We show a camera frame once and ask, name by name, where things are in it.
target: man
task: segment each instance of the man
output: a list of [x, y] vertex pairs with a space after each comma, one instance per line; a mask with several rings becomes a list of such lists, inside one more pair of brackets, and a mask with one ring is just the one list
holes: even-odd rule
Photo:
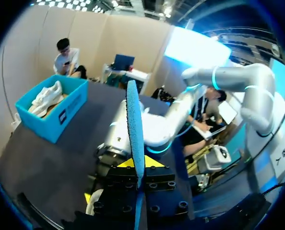
[[[226, 93], [223, 90], [216, 90], [214, 88], [207, 88], [205, 95], [198, 100], [196, 105], [194, 106], [193, 110], [191, 111], [191, 114], [187, 118], [187, 123], [185, 126], [181, 129], [180, 133], [183, 132], [186, 128], [188, 128], [188, 125], [194, 125], [200, 128], [202, 131], [206, 132], [214, 127], [215, 129], [220, 126], [222, 123], [222, 119], [219, 116], [218, 113], [218, 107], [216, 109], [211, 109], [210, 111], [215, 115], [216, 122], [210, 125], [210, 121], [207, 121], [209, 117], [211, 117], [210, 114], [206, 114], [204, 111], [206, 110], [208, 103], [210, 101], [217, 100], [218, 102], [222, 102], [226, 100]], [[194, 119], [195, 110], [197, 109], [197, 115], [196, 119]], [[207, 141], [204, 140], [204, 138], [194, 129], [190, 128], [185, 134], [180, 136], [180, 140], [184, 146], [183, 153], [184, 156], [190, 156], [199, 150], [201, 150], [204, 146], [207, 145]]]
[[70, 42], [67, 38], [57, 42], [57, 49], [60, 54], [55, 59], [54, 71], [60, 75], [87, 79], [85, 67], [79, 65], [80, 50], [78, 48], [70, 48]]

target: desk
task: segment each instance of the desk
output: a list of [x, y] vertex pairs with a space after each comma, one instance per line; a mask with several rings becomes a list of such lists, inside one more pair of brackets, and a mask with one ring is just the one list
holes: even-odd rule
[[[11, 198], [24, 192], [41, 212], [59, 224], [61, 219], [73, 221], [76, 210], [85, 212], [87, 176], [95, 172], [93, 152], [104, 142], [124, 98], [124, 90], [90, 82], [87, 102], [56, 144], [19, 125], [0, 158], [0, 182]], [[143, 95], [140, 100], [151, 113], [164, 115], [168, 110], [160, 100]], [[193, 218], [190, 184], [178, 139], [159, 162], [169, 165], [176, 174], [177, 186]]]
[[117, 70], [113, 70], [112, 68], [110, 68], [108, 64], [104, 64], [103, 69], [102, 69], [101, 83], [104, 83], [104, 77], [107, 73], [110, 73], [110, 74], [115, 73], [115, 74], [119, 74], [119, 75], [126, 75], [127, 77], [133, 78], [134, 80], [138, 80], [138, 81], [143, 82], [142, 89], [141, 89], [139, 94], [144, 93], [144, 91], [147, 87], [150, 75], [151, 75], [150, 73], [144, 73], [144, 72], [141, 72], [137, 69], [133, 69], [132, 71], [125, 71], [125, 70], [121, 70], [121, 71], [118, 70], [117, 71]]

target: paper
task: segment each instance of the paper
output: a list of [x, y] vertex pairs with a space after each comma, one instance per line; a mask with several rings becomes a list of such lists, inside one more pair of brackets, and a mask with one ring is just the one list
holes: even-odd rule
[[229, 125], [238, 114], [226, 101], [221, 102], [218, 106], [218, 110], [227, 125]]
[[221, 131], [225, 130], [226, 129], [226, 126], [220, 128], [219, 130], [211, 133], [210, 131], [206, 131], [206, 132], [203, 132], [201, 129], [199, 129], [197, 126], [193, 126], [193, 128], [205, 139], [205, 140], [208, 140], [210, 139], [212, 136], [214, 136], [215, 134], [217, 133], [220, 133]]

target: blue foam pad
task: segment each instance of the blue foam pad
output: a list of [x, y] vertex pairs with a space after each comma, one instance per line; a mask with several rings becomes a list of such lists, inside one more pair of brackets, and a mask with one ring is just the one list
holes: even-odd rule
[[143, 123], [139, 106], [138, 92], [134, 80], [129, 81], [126, 95], [127, 119], [132, 158], [140, 188], [144, 173]]

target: white robotic arm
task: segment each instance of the white robotic arm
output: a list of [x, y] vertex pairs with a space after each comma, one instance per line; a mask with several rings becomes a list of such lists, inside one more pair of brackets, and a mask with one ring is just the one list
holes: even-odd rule
[[[245, 92], [241, 115], [261, 136], [273, 128], [275, 81], [273, 72], [263, 64], [246, 67], [190, 68], [182, 73], [187, 89], [172, 103], [165, 117], [144, 113], [141, 105], [143, 135], [146, 146], [154, 152], [164, 151], [184, 125], [194, 104], [206, 87], [231, 92]], [[125, 101], [115, 115], [105, 146], [121, 154], [130, 154]]]

